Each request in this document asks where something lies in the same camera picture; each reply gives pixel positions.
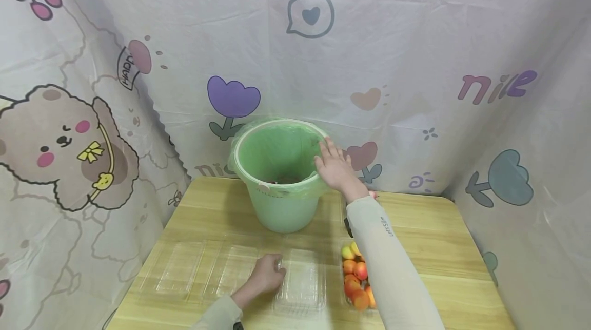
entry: green bucket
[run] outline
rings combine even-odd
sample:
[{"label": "green bucket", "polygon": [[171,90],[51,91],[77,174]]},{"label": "green bucket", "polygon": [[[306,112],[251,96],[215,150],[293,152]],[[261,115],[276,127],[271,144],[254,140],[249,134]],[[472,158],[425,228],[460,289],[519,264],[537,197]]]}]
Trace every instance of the green bucket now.
[{"label": "green bucket", "polygon": [[267,119],[234,137],[229,167],[246,183],[258,220],[286,234],[308,225],[328,189],[314,165],[326,133],[314,124]]}]

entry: yellow bow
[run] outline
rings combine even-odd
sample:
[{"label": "yellow bow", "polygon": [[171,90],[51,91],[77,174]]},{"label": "yellow bow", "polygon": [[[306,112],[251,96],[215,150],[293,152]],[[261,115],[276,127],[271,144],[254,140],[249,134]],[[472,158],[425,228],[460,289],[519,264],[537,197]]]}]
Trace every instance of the yellow bow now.
[{"label": "yellow bow", "polygon": [[100,156],[103,154],[103,151],[105,151],[100,148],[100,146],[101,145],[98,142],[92,142],[83,152],[81,152],[81,154],[78,154],[78,159],[82,162],[88,160],[88,163],[93,163],[98,159],[95,154]]}]

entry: human arm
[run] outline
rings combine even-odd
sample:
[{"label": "human arm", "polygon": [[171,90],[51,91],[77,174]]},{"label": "human arm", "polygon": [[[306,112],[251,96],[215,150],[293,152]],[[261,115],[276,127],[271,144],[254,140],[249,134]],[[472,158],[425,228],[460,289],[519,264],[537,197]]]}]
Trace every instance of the human arm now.
[{"label": "human arm", "polygon": [[285,269],[277,268],[281,255],[265,255],[257,260],[246,283],[232,296],[222,296],[205,311],[191,330],[231,330],[242,311],[259,295],[277,290],[285,278]]},{"label": "human arm", "polygon": [[374,298],[386,330],[444,329],[427,288],[392,229],[385,210],[354,175],[350,156],[330,138],[314,159],[320,177],[347,201],[347,219],[365,258]]}]

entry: bucket rim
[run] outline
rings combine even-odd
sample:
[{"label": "bucket rim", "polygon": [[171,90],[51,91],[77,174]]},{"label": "bucket rim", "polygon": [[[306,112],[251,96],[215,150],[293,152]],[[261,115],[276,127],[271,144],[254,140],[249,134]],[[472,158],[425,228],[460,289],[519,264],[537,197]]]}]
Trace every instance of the bucket rim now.
[{"label": "bucket rim", "polygon": [[280,123],[298,123],[298,124],[303,124],[306,125],[307,127],[313,129],[314,131],[318,132],[319,135],[322,136],[322,138],[326,138],[328,136],[328,134],[324,131],[322,131],[322,129],[320,129],[318,126],[316,126],[313,123],[309,123],[307,121],[300,121],[300,120],[292,120],[292,119],[277,119],[277,120],[271,120],[262,124],[258,124],[253,128],[248,129],[247,132],[245,132],[244,134],[242,134],[242,136],[240,137],[240,139],[238,139],[238,142],[236,143],[236,148],[234,149],[234,163],[236,163],[236,167],[238,168],[238,171],[241,172],[241,174],[243,174],[246,178],[248,178],[249,181],[252,181],[254,183],[257,183],[258,185],[264,185],[267,187],[272,186],[274,189],[288,189],[292,186],[304,186],[308,183],[314,182],[316,180],[318,180],[318,178],[320,177],[318,175],[318,173],[316,173],[314,176],[312,176],[311,178],[308,178],[304,181],[300,181],[300,182],[296,182],[294,184],[273,184],[270,182],[265,182],[262,180],[259,180],[255,177],[253,177],[252,175],[250,175],[248,172],[245,171],[244,167],[242,167],[242,164],[240,163],[240,160],[238,159],[238,154],[240,153],[240,147],[242,146],[242,141],[246,138],[247,135],[249,135],[251,132],[257,130],[257,129],[261,129],[264,127],[268,127],[269,125],[272,124],[280,124]]}]

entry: bear face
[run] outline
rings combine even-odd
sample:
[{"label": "bear face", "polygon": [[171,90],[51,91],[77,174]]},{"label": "bear face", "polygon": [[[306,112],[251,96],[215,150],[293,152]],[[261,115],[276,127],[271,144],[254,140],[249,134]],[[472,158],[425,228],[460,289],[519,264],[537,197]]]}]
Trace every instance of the bear face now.
[{"label": "bear face", "polygon": [[0,164],[24,182],[72,174],[78,155],[102,139],[93,108],[55,85],[38,86],[0,111]]}]

